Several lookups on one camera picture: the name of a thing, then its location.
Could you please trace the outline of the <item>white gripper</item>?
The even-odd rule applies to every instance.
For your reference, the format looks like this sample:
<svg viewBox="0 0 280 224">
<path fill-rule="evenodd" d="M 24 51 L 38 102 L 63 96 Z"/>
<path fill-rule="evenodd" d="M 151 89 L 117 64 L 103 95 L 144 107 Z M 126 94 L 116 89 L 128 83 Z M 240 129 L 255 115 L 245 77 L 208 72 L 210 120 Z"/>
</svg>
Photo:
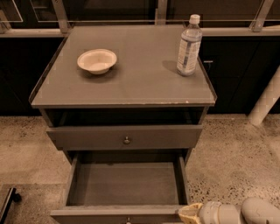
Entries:
<svg viewBox="0 0 280 224">
<path fill-rule="evenodd" d="M 184 224 L 242 224 L 241 207 L 208 201 L 194 203 L 178 210 Z"/>
</svg>

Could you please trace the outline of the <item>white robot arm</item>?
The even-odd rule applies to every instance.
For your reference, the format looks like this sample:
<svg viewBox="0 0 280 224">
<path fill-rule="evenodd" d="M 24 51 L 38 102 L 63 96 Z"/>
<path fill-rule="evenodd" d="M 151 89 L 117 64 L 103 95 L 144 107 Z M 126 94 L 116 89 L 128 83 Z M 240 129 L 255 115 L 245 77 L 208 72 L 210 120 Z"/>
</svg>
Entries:
<svg viewBox="0 0 280 224">
<path fill-rule="evenodd" d="M 247 198 L 240 206 L 208 201 L 178 210 L 184 224 L 280 224 L 280 209 L 268 201 Z"/>
</svg>

